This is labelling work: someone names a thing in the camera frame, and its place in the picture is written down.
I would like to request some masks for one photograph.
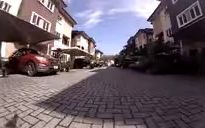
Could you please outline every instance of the red car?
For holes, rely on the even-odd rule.
[[[10,71],[24,72],[29,76],[35,76],[37,73],[56,74],[58,61],[33,49],[22,48],[9,57],[7,67]]]

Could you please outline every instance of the license plate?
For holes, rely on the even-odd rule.
[[[54,66],[54,69],[58,69],[58,66]]]

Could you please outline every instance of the building facade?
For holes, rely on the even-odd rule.
[[[164,0],[176,40],[182,42],[183,54],[205,54],[205,0]]]
[[[60,6],[55,5],[51,0],[22,0],[18,17],[45,31],[56,34],[59,8]],[[47,41],[31,47],[44,54],[50,54],[53,45],[54,41]]]
[[[167,12],[167,5],[165,2],[161,2],[159,4],[159,6],[149,17],[148,21],[153,25],[154,39],[159,39],[164,42],[174,41],[174,38],[172,37],[172,24],[170,15]]]
[[[84,31],[72,31],[72,47],[77,47],[89,53],[89,39],[90,37]]]
[[[59,15],[56,23],[56,35],[60,37],[60,40],[54,41],[54,46],[52,50],[56,49],[67,49],[71,47],[72,42],[72,30],[76,21],[69,15],[69,13],[64,9],[59,9]],[[65,60],[70,60],[70,55],[65,54]]]
[[[139,29],[139,31],[135,34],[134,39],[137,49],[143,48],[145,44],[153,41],[153,29]]]
[[[0,9],[14,16],[18,15],[22,0],[0,0]],[[1,56],[8,57],[7,51],[12,43],[2,42]]]
[[[96,42],[93,38],[89,39],[89,44],[88,44],[88,52],[94,56],[96,51]]]
[[[97,60],[100,60],[103,56],[103,52],[101,52],[100,50],[96,49],[95,51],[95,57]]]

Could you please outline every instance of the sky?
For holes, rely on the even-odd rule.
[[[139,29],[151,28],[148,17],[157,0],[68,0],[68,12],[107,55],[118,54]]]

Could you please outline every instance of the cobblestone street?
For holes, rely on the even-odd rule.
[[[0,78],[0,128],[14,122],[16,128],[205,128],[205,78],[118,68],[11,75]]]

